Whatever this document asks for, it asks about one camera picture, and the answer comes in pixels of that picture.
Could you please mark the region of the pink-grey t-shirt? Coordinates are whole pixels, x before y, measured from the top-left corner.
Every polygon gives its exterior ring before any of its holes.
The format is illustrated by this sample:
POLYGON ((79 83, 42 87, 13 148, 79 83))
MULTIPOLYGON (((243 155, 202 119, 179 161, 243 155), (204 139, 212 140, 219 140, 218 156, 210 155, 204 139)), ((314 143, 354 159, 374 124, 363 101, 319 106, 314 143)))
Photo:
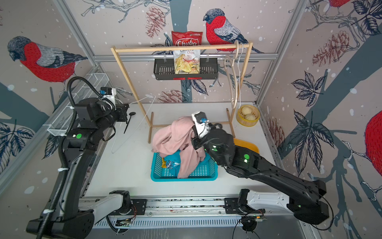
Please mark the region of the pink-grey t-shirt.
POLYGON ((192 146, 194 125, 192 117, 180 117, 171 125, 159 129, 152 139, 152 152, 158 152, 162 157, 181 151, 181 165, 185 165, 184 174, 192 172, 191 168, 195 168, 206 156, 203 147, 195 150, 192 146))

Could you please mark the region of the teal t-shirt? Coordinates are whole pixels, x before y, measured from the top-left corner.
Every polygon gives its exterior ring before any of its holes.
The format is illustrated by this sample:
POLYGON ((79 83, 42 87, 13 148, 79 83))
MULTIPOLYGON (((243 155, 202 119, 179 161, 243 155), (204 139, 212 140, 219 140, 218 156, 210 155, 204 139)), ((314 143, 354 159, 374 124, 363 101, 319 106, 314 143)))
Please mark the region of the teal t-shirt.
MULTIPOLYGON (((178 177, 178 173, 180 172, 180 166, 181 166, 181 158, 180 158, 180 150, 176 151, 172 155, 168 155, 164 157, 167 164, 167 169, 171 176, 178 177)), ((207 153, 204 160, 200 161, 198 166, 208 166, 209 160, 211 159, 210 155, 207 153)))

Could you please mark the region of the wooden ring hanger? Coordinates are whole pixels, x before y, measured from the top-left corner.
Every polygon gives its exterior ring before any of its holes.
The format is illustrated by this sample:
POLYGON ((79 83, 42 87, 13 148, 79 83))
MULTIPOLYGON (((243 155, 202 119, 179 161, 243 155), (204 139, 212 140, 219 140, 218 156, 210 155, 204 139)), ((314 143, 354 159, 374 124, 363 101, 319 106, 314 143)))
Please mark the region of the wooden ring hanger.
POLYGON ((237 76, 236 69, 238 68, 238 62, 239 60, 238 53, 235 53, 234 57, 230 57, 228 55, 224 58, 224 70, 227 76, 227 79, 230 83, 230 96, 231 96, 231 106, 232 109, 235 110, 238 106, 238 100, 239 100, 239 77, 237 76))

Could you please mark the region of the white wire hanger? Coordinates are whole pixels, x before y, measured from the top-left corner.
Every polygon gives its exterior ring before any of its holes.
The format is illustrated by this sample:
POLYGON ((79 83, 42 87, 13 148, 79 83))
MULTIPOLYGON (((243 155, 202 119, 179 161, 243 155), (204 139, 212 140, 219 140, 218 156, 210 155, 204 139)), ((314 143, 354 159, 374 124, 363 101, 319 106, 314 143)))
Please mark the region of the white wire hanger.
POLYGON ((240 80, 241 80, 241 69, 240 69, 240 60, 244 51, 244 44, 239 43, 238 41, 235 42, 237 46, 236 55, 235 55, 235 62, 238 69, 238 75, 237 75, 237 83, 238 83, 238 100, 241 101, 241 86, 240 86, 240 80))

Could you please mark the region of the yellow t-shirt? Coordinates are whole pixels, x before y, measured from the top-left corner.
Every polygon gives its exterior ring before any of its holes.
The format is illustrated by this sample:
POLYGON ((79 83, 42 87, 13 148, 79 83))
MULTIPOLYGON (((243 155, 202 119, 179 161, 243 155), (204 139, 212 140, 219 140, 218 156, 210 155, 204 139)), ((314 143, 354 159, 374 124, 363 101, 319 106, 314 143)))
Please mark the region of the yellow t-shirt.
POLYGON ((162 158, 162 165, 161 165, 162 168, 167 168, 167 164, 166 164, 166 160, 164 158, 162 158))

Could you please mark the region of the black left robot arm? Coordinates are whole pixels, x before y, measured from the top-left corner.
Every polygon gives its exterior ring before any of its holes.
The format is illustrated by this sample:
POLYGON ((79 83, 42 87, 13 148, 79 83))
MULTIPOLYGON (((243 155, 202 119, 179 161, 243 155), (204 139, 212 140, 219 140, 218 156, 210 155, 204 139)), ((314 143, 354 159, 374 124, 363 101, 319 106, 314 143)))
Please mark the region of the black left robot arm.
POLYGON ((83 77, 69 80, 67 93, 73 115, 59 139, 58 177, 39 218, 29 221, 26 227, 26 232, 36 238, 84 239, 95 223, 128 203, 128 193, 121 193, 80 206, 87 169, 99 144, 108 141, 105 131, 115 129, 116 122, 127 121, 129 105, 114 103, 109 98, 111 92, 108 87, 96 90, 83 77))

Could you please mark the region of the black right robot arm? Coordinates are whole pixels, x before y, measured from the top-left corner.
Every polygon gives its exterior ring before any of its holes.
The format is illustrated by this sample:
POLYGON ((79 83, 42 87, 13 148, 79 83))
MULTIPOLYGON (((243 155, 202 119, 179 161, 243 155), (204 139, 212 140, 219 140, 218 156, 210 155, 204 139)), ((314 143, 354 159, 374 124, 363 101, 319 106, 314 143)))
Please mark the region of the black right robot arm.
POLYGON ((234 143, 234 137, 219 123, 192 127, 194 149, 203 148, 228 174, 262 182, 286 195, 285 208, 314 228, 327 219, 334 220, 333 209, 324 198, 326 185, 321 180, 306 181, 268 162, 260 154, 234 143))

